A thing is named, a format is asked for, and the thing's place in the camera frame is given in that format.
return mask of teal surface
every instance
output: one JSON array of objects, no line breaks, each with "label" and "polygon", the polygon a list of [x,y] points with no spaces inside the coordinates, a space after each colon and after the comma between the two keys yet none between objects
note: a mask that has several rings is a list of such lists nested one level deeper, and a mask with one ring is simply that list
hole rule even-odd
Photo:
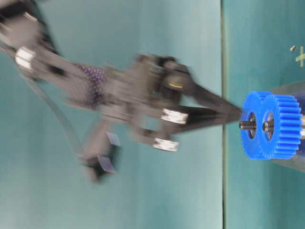
[{"label": "teal surface", "polygon": [[[220,2],[49,0],[42,11],[68,60],[128,67],[138,51],[167,54],[221,94]],[[177,136],[168,153],[137,144],[125,126],[118,175],[92,185],[49,108],[0,55],[0,228],[220,229],[222,128]],[[59,90],[45,84],[57,101]],[[193,105],[192,100],[185,100]],[[81,139],[97,115],[58,102]]]},{"label": "teal surface", "polygon": [[[219,1],[143,0],[140,22],[142,52],[176,57],[199,84],[221,94]],[[137,228],[222,228],[221,127],[176,140],[177,153],[139,147]]]},{"label": "teal surface", "polygon": [[[223,0],[226,96],[303,81],[295,58],[305,45],[305,2]],[[297,46],[294,53],[291,46]],[[305,174],[243,153],[237,124],[226,129],[225,228],[303,228]]]},{"label": "teal surface", "polygon": [[[137,0],[50,0],[41,6],[69,60],[122,68],[138,50]],[[92,185],[54,114],[8,57],[1,54],[0,63],[0,228],[135,228],[138,151],[126,128],[116,131],[124,145],[118,175]],[[57,89],[43,87],[59,101]],[[96,115],[60,106],[83,139]]]}]

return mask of small screw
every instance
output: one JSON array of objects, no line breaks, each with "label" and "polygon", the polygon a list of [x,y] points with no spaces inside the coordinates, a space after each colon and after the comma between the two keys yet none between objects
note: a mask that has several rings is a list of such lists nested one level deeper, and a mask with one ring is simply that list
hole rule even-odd
[{"label": "small screw", "polygon": [[304,140],[305,139],[305,130],[302,129],[301,130],[301,140]]},{"label": "small screw", "polygon": [[256,129],[256,122],[240,121],[239,122],[239,129],[240,130],[255,130]]},{"label": "small screw", "polygon": [[301,121],[302,121],[302,127],[305,127],[305,115],[302,115]]},{"label": "small screw", "polygon": [[295,51],[295,45],[290,48],[290,52],[294,52],[294,51]]},{"label": "small screw", "polygon": [[268,121],[263,123],[263,131],[266,133],[273,133],[275,128],[274,122]]}]

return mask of gear teeth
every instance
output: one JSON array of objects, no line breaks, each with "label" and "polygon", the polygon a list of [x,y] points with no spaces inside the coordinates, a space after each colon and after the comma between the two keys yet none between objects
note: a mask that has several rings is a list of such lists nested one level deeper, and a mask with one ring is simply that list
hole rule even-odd
[{"label": "gear teeth", "polygon": [[[260,121],[260,108],[264,99],[271,95],[271,92],[250,92],[244,100],[244,109],[242,113],[242,121],[249,117],[250,113],[254,113],[256,123]],[[241,131],[242,145],[244,152],[250,159],[267,160],[263,153],[259,150],[258,134],[255,134],[253,139],[250,139],[247,131]]]},{"label": "gear teeth", "polygon": [[302,115],[297,99],[292,95],[270,95],[264,100],[262,113],[272,112],[274,132],[270,141],[263,141],[264,156],[274,159],[290,159],[301,143]]}]

